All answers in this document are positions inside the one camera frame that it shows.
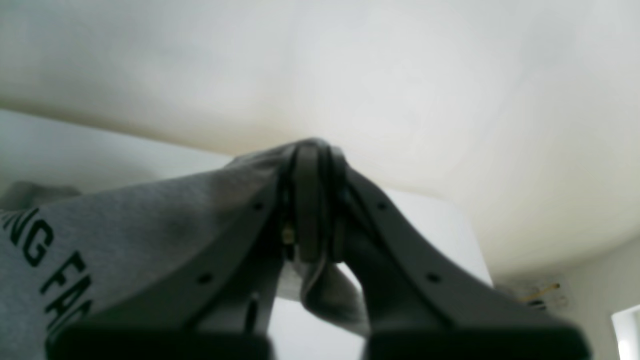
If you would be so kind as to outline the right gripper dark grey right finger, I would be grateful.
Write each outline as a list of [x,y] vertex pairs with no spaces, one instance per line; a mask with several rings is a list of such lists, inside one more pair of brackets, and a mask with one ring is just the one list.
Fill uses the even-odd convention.
[[330,146],[330,253],[364,292],[366,360],[589,360],[571,323],[521,305],[429,243],[394,202]]

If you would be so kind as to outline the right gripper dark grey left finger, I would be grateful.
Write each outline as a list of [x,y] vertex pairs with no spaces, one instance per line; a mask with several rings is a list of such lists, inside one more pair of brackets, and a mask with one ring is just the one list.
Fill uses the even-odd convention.
[[61,331],[50,360],[270,360],[266,330],[286,259],[321,262],[321,145],[306,142],[201,253]]

